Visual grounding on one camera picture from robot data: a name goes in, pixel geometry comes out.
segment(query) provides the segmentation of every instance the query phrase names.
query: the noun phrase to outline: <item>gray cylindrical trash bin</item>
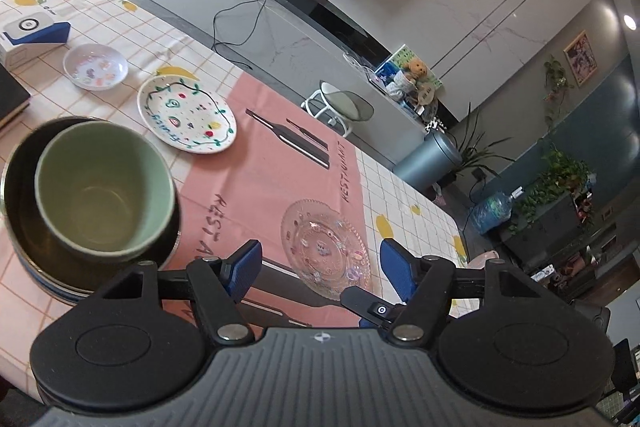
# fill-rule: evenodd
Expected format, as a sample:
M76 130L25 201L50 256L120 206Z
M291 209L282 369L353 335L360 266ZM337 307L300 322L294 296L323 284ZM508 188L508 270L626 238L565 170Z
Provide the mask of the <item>gray cylindrical trash bin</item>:
M424 142L394 168L394 174L418 191L462 164L462 156L451 140L439 131L431 131Z

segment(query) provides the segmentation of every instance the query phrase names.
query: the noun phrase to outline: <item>small white bowl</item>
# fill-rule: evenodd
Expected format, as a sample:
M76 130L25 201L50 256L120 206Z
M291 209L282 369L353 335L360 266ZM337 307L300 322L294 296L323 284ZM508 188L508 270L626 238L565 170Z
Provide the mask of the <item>small white bowl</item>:
M103 91L121 83L129 65L122 54L102 44L81 44L66 52L62 67L71 82L82 89Z

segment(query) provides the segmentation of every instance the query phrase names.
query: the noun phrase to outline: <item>ceiling light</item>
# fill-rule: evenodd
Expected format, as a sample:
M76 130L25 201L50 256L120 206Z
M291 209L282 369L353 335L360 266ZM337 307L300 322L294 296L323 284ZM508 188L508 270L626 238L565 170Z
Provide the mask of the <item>ceiling light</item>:
M624 20L627 28L629 28L630 30L636 29L636 21L633 20L632 17L630 17L629 15L625 15Z

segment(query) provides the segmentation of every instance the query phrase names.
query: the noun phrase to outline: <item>framed picture on wall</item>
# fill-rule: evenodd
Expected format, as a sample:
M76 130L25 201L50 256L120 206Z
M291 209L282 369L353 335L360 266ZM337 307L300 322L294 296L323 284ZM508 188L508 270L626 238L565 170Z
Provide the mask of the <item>framed picture on wall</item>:
M569 61L569 66L571 67L578 86L585 83L598 69L586 31L580 33L580 35L564 49L564 54Z

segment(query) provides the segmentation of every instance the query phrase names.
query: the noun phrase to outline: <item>white chair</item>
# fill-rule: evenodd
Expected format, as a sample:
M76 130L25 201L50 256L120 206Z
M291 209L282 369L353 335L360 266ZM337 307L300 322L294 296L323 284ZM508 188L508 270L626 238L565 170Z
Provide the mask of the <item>white chair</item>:
M315 114L313 108L309 105L309 102L312 100L324 106ZM367 121L373 116L373 106L363 97L351 91L341 91L328 82L323 81L320 82L320 89L313 92L300 107L306 110L312 117L316 118L316 120L328 112L331 116L329 125L334 126L339 122L344 129L344 133L342 134L343 138L347 138L351 134L353 130L351 126L352 122Z

